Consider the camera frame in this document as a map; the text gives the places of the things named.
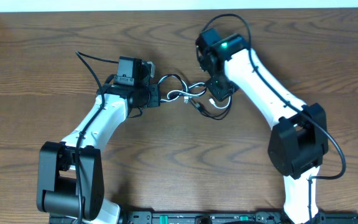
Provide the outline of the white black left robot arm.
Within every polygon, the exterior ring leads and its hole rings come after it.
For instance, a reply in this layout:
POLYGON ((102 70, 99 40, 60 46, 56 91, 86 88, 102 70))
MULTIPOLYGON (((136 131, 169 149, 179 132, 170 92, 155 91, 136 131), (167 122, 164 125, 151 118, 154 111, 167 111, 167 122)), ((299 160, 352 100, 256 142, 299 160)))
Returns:
POLYGON ((84 120, 60 142, 40 149, 37 208, 50 223, 120 223, 121 208, 104 196, 101 154, 133 108, 158 107, 158 85, 105 84, 84 120))

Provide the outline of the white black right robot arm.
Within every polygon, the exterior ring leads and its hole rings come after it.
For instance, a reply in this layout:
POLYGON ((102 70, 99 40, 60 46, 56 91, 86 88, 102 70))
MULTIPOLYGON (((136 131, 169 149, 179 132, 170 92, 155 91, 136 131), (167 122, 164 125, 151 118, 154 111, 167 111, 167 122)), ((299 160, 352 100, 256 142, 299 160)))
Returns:
POLYGON ((293 223, 309 223, 318 213, 314 177, 328 152, 325 111, 290 93, 241 35, 223 39, 210 29, 195 45, 215 99, 223 101, 242 90, 262 113, 271 129, 268 156, 284 179, 284 212, 293 223))

